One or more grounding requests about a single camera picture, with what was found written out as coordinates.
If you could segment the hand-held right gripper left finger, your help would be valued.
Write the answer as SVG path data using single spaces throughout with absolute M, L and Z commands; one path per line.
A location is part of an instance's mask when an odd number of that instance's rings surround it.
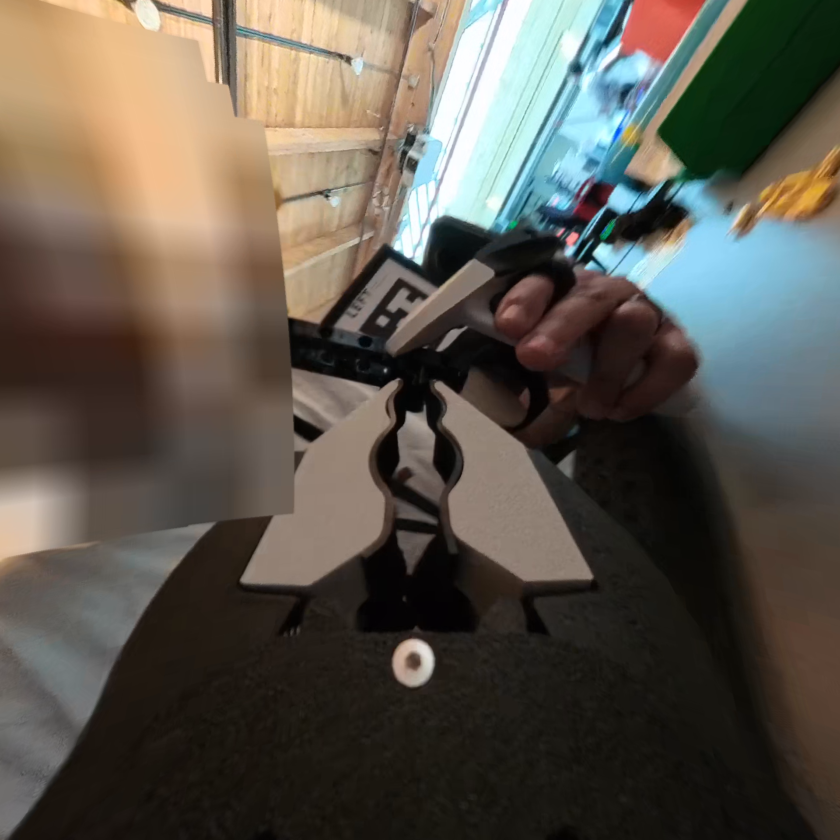
M 308 446 L 295 473 L 294 510 L 271 519 L 243 587 L 365 587 L 362 561 L 393 528 L 393 498 L 375 457 L 396 430 L 401 387 L 388 383 Z

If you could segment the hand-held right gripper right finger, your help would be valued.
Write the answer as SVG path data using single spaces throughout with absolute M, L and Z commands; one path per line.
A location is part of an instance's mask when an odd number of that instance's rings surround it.
M 437 428 L 455 447 L 442 499 L 463 592 L 572 592 L 594 581 L 529 451 L 448 385 Z

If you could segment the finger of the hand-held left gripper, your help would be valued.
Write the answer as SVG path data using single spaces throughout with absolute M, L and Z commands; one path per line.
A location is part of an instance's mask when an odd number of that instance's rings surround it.
M 490 306 L 508 289 L 509 276 L 497 275 L 477 259 L 471 260 L 401 322 L 391 336 L 391 357 L 430 347 L 455 329 L 472 329 L 509 343 L 497 329 Z

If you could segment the yellow lego panel piece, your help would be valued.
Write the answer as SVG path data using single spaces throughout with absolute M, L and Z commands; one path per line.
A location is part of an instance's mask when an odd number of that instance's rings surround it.
M 765 187 L 735 217 L 729 234 L 742 237 L 765 218 L 804 222 L 821 213 L 838 191 L 839 146 L 813 168 L 781 178 Z

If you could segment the person's left hand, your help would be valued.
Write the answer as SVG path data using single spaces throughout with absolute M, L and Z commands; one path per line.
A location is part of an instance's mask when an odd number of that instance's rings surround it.
M 683 329 L 631 281 L 577 268 L 554 297 L 551 279 L 530 275 L 500 300 L 497 330 L 518 361 L 541 373 L 549 405 L 517 438 L 530 448 L 558 443 L 578 419 L 643 417 L 697 373 L 698 353 Z

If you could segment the green plastic bin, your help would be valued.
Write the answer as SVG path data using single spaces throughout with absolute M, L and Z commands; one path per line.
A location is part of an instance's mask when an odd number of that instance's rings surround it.
M 658 128 L 693 180 L 741 175 L 839 64 L 838 1 L 749 1 Z

